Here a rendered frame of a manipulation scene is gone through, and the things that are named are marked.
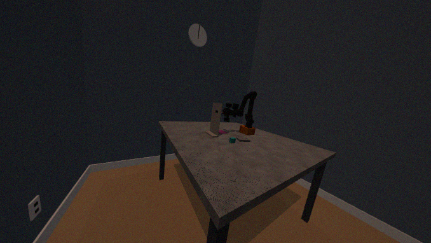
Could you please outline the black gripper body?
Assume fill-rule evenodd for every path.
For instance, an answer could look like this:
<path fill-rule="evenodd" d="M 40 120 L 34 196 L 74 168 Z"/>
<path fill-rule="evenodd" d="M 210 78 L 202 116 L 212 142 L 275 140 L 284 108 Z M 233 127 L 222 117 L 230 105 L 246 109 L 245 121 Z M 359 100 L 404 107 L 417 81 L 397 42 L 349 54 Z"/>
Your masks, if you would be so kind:
<path fill-rule="evenodd" d="M 232 107 L 232 104 L 226 103 L 226 107 L 227 107 L 227 109 L 229 109 Z M 230 116 L 233 116 L 235 112 L 233 110 L 229 109 L 229 112 L 226 112 L 226 113 L 229 114 Z M 229 117 L 224 117 L 225 122 L 229 122 L 229 119 L 230 119 Z"/>

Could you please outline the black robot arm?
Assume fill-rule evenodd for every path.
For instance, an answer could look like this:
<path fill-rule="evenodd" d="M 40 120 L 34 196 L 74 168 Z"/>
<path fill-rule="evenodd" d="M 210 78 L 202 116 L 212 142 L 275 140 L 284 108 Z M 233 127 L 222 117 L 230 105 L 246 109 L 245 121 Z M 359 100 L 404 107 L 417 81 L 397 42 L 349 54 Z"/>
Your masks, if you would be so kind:
<path fill-rule="evenodd" d="M 233 103 L 233 106 L 232 106 L 232 108 L 234 109 L 234 112 L 235 112 L 233 117 L 236 117 L 236 115 L 237 116 L 243 116 L 244 107 L 247 103 L 247 100 L 250 99 L 248 112 L 247 112 L 247 114 L 245 114 L 245 119 L 247 121 L 245 127 L 247 127 L 247 128 L 252 128 L 252 123 L 254 123 L 254 120 L 252 119 L 252 109 L 253 109 L 254 100 L 255 100 L 256 96 L 257 96 L 257 92 L 250 92 L 249 94 L 247 94 L 243 97 L 243 101 L 241 103 L 240 108 L 238 108 L 239 104 Z"/>

